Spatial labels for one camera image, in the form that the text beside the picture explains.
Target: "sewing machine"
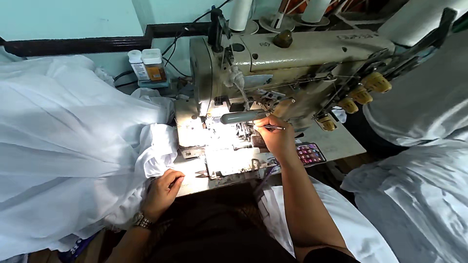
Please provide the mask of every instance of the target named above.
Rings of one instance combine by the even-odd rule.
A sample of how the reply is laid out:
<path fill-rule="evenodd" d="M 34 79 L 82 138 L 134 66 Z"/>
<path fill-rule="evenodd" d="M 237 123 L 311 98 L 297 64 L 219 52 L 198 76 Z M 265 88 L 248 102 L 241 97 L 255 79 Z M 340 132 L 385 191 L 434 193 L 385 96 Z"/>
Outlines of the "sewing machine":
<path fill-rule="evenodd" d="M 175 119 L 183 157 L 206 158 L 212 179 L 276 165 L 256 131 L 245 123 L 222 124 L 222 115 L 247 106 L 268 110 L 298 134 L 313 125 L 333 133 L 338 127 L 330 114 L 333 106 L 352 112 L 354 101 L 371 101 L 367 91 L 385 80 L 367 76 L 375 75 L 395 49 L 365 29 L 233 35 L 227 48 L 209 42 L 206 37 L 190 40 L 195 98 L 175 102 Z M 225 85 L 233 67 L 244 75 L 246 96 L 236 85 Z"/>

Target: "right hand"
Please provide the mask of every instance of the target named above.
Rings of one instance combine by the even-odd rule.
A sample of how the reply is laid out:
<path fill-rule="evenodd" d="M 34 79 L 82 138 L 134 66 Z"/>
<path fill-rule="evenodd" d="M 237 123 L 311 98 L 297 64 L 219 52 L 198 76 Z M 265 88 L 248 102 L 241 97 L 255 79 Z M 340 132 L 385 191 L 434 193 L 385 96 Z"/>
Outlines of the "right hand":
<path fill-rule="evenodd" d="M 296 145 L 294 143 L 294 129 L 284 120 L 270 114 L 268 117 L 255 120 L 254 129 L 262 136 L 268 150 L 281 162 L 289 159 L 291 156 L 297 156 Z M 286 128 L 285 130 L 264 128 L 264 125 L 272 125 Z"/>
<path fill-rule="evenodd" d="M 171 206 L 179 192 L 185 175 L 182 172 L 168 169 L 154 180 L 142 207 L 142 212 L 150 221 L 158 218 Z"/>

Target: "wristwatch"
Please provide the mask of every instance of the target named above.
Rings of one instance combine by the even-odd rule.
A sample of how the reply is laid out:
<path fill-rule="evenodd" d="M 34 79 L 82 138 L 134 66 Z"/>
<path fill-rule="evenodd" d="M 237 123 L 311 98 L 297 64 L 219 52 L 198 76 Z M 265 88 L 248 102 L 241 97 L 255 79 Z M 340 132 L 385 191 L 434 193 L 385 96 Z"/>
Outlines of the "wristwatch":
<path fill-rule="evenodd" d="M 133 217 L 133 226 L 150 229 L 153 224 L 154 222 L 151 222 L 148 218 L 146 218 L 142 212 L 136 213 Z"/>

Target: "phone screen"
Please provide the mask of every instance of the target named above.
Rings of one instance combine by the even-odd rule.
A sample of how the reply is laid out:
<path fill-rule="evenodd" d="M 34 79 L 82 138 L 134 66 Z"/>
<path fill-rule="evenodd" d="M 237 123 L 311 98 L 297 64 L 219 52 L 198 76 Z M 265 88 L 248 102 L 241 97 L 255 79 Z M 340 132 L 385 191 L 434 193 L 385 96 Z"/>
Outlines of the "phone screen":
<path fill-rule="evenodd" d="M 296 146 L 296 152 L 304 165 L 325 162 L 325 157 L 315 143 Z"/>

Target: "thread spool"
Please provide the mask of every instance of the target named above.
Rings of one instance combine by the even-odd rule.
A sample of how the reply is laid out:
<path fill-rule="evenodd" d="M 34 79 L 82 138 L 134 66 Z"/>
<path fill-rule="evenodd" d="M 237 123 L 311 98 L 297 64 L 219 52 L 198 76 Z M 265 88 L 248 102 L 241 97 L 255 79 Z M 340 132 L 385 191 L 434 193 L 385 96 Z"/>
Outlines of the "thread spool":
<path fill-rule="evenodd" d="M 236 0 L 234 2 L 231 16 L 229 18 L 229 28 L 234 31 L 243 31 L 249 19 L 252 0 Z"/>
<path fill-rule="evenodd" d="M 306 10 L 304 10 L 301 19 L 307 23 L 320 22 L 330 3 L 331 0 L 311 0 Z"/>

